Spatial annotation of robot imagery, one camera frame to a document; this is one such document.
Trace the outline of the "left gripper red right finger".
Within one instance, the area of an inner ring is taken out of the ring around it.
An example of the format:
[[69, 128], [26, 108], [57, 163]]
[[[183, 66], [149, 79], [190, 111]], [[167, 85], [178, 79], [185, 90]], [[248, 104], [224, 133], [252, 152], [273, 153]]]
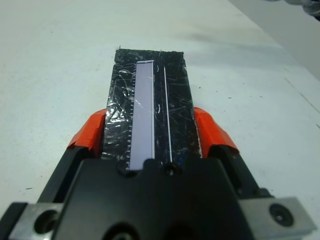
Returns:
[[194, 116], [204, 158], [221, 161], [234, 191], [240, 199], [271, 198], [266, 188], [260, 188], [228, 133], [205, 110], [195, 107]]

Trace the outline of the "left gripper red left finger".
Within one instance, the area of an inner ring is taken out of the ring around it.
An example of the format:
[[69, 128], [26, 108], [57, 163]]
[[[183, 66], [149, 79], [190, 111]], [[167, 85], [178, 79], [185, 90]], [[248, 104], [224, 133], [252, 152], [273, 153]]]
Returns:
[[72, 137], [50, 179], [44, 187], [39, 203], [63, 203], [84, 159], [97, 158], [105, 126], [106, 110], [93, 113]]

